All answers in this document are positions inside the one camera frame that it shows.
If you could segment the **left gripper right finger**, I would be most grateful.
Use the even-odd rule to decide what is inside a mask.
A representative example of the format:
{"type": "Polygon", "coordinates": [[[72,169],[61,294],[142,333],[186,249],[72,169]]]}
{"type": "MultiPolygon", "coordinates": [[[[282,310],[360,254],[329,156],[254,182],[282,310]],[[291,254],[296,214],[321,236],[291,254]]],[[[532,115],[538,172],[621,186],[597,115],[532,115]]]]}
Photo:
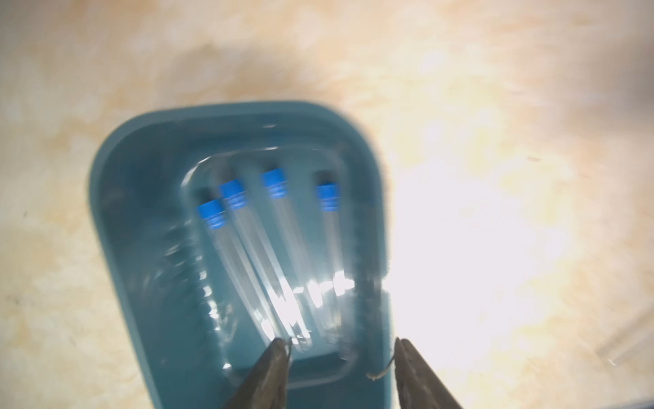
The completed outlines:
{"type": "Polygon", "coordinates": [[[463,408],[409,339],[396,338],[393,358],[402,409],[463,408]]]}

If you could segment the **test tube blue cap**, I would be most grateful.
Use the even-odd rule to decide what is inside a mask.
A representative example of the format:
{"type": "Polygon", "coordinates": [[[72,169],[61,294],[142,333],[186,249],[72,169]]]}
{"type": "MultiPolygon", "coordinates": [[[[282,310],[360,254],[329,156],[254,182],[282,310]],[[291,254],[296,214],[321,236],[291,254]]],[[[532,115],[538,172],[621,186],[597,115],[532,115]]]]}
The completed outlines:
{"type": "Polygon", "coordinates": [[[653,308],[649,308],[620,329],[601,345],[597,355],[611,366],[621,366],[651,344],[653,344],[653,308]]]}
{"type": "Polygon", "coordinates": [[[308,243],[292,204],[288,180],[281,168],[276,168],[265,171],[262,174],[262,182],[272,201],[279,232],[284,239],[296,277],[302,285],[302,294],[306,299],[308,311],[313,315],[318,333],[325,342],[336,344],[339,335],[336,319],[330,307],[326,305],[320,289],[318,276],[309,256],[308,243]]]}
{"type": "Polygon", "coordinates": [[[265,344],[270,344],[282,332],[226,209],[217,199],[204,202],[197,209],[257,332],[265,344]]]}
{"type": "Polygon", "coordinates": [[[345,357],[352,353],[354,341],[350,300],[347,294],[348,279],[343,260],[339,187],[334,182],[322,183],[318,185],[317,193],[323,216],[325,243],[333,270],[331,281],[341,324],[342,335],[339,348],[342,356],[345,357]]]}
{"type": "Polygon", "coordinates": [[[245,188],[233,179],[223,182],[220,191],[285,334],[300,351],[311,349],[313,339],[298,301],[245,188]]]}

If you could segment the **teal plastic tray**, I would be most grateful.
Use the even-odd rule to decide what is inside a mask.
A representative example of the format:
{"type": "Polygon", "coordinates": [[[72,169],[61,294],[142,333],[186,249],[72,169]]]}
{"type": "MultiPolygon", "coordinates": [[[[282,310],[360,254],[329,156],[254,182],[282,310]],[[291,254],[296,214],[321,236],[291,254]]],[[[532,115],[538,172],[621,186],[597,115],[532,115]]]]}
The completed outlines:
{"type": "Polygon", "coordinates": [[[290,408],[388,408],[393,385],[372,381],[391,354],[383,184],[364,136],[308,102],[245,102],[150,112],[119,126],[92,167],[95,227],[153,405],[219,408],[266,344],[238,297],[199,206],[230,179],[294,278],[263,174],[281,168],[307,255],[331,288],[318,186],[339,188],[354,342],[343,360],[315,340],[295,349],[290,408]]]}

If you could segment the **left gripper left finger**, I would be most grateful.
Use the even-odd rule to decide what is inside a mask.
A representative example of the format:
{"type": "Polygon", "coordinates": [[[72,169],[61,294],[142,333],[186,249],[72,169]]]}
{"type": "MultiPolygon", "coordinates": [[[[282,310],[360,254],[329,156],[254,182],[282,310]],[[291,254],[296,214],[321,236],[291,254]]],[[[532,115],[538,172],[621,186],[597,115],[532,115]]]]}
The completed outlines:
{"type": "Polygon", "coordinates": [[[225,409],[281,409],[287,406],[291,342],[272,340],[225,409]]]}

